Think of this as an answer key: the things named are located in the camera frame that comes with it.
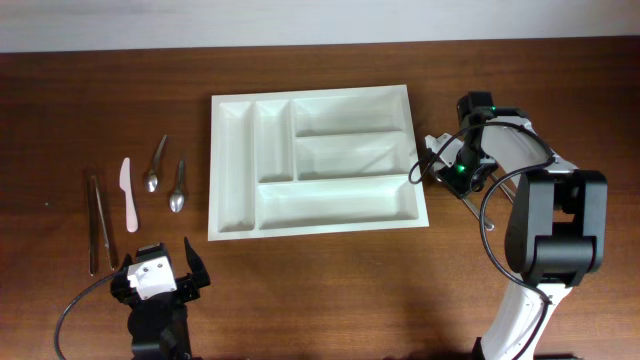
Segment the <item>steel table knife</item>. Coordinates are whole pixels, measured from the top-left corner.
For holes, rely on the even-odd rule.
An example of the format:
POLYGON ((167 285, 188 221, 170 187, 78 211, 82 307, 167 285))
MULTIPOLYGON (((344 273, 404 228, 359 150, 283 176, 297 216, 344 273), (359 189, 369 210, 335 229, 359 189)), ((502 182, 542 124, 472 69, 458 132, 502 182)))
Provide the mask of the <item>steel table knife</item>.
POLYGON ((115 250, 115 247, 112 245, 110 231, 107 225, 107 217, 105 216, 105 209, 103 206, 99 179, 95 174, 91 174, 91 175, 93 176, 93 182, 95 186, 96 200, 94 201, 94 204, 96 206, 98 241, 99 241, 99 238, 102 238, 104 243, 104 248, 107 254, 109 267, 112 270, 115 270, 116 267, 118 266, 117 252, 115 250))
POLYGON ((86 191, 87 191, 87 208, 88 208, 88 224, 89 224, 89 273, 94 276, 98 271, 98 260, 96 245, 98 241, 97 232, 97 216, 96 206, 94 204, 95 198, 95 186, 93 182, 93 176, 87 174, 86 177, 86 191))

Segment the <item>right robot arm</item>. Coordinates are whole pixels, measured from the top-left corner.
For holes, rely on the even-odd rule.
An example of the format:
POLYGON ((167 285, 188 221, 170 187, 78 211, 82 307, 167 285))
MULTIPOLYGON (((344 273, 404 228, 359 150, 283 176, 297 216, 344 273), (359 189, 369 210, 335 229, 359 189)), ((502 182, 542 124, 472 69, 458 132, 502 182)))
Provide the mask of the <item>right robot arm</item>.
POLYGON ((497 107, 488 92, 458 100, 460 130, 429 142, 434 177, 457 198, 485 188, 497 169, 505 174, 488 196, 511 181, 512 210, 505 233, 509 280, 489 330, 477 338, 474 359, 531 359, 559 303, 604 256, 607 180, 558 156, 518 108, 497 107))

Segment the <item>steel fork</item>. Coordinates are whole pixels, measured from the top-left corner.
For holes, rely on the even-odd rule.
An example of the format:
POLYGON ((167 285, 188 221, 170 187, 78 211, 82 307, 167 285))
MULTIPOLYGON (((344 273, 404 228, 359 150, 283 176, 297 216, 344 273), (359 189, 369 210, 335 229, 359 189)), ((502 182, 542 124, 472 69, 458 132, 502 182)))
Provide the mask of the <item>steel fork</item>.
MULTIPOLYGON (((499 178, 495 175, 495 174, 491 174, 490 178, 494 181, 497 182, 499 180, 499 178)), ((515 200, 515 192, 506 184, 506 183, 501 183, 499 185, 501 191, 503 192, 503 194, 506 196, 506 198, 513 203, 515 200)))

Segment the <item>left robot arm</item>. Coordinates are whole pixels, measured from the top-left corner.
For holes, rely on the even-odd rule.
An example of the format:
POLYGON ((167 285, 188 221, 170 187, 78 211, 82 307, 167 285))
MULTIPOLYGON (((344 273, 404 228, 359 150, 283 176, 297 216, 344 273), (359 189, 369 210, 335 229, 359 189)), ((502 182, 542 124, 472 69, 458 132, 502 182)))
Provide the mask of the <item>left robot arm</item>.
POLYGON ((188 240, 184 241, 190 271, 174 275, 163 243, 142 247, 126 256, 110 283, 110 293, 130 307, 127 329, 135 359, 192 359, 187 304, 211 284, 206 267, 188 240))

